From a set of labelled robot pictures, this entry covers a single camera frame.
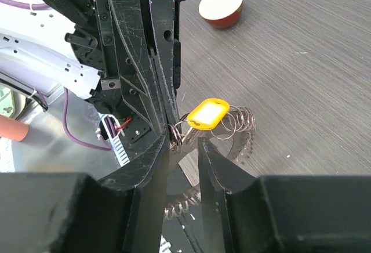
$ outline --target yellow plastic frame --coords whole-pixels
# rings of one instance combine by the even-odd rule
[[[198,105],[187,117],[188,124],[199,130],[212,130],[230,110],[228,102],[218,98],[208,98]]]

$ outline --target gray floor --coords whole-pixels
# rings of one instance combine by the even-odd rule
[[[244,0],[227,31],[199,2],[182,4],[181,114],[211,96],[250,107],[253,175],[371,174],[371,0]]]

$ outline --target red bowl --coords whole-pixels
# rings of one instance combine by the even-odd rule
[[[238,22],[242,7],[243,0],[201,0],[198,12],[211,26],[229,28]]]

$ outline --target screw hole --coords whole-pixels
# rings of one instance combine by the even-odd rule
[[[166,41],[171,42],[173,40],[173,34],[171,31],[165,31],[163,37]]]

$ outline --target purple cable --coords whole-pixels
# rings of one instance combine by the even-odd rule
[[[91,149],[96,149],[96,150],[105,150],[105,151],[111,150],[110,147],[96,146],[95,144],[85,143],[85,142],[83,142],[83,141],[75,138],[71,134],[71,132],[68,130],[68,126],[67,126],[67,111],[68,111],[68,89],[64,88],[64,106],[63,106],[62,123],[63,123],[64,132],[66,133],[67,137],[70,138],[75,143],[77,143],[77,144],[79,144],[81,146],[84,146],[84,147],[90,147]]]
[[[25,2],[16,2],[13,0],[0,0],[0,3],[5,5],[14,6],[15,8],[30,9],[30,4]],[[50,8],[46,3],[31,4],[33,10],[44,10]]]
[[[108,121],[108,127],[109,127],[109,129],[111,131],[111,136],[113,138],[113,137],[115,137],[117,135],[116,134],[116,128],[114,127],[114,124],[113,124],[113,122],[112,122],[112,120],[111,120],[110,117],[107,117],[106,120]]]

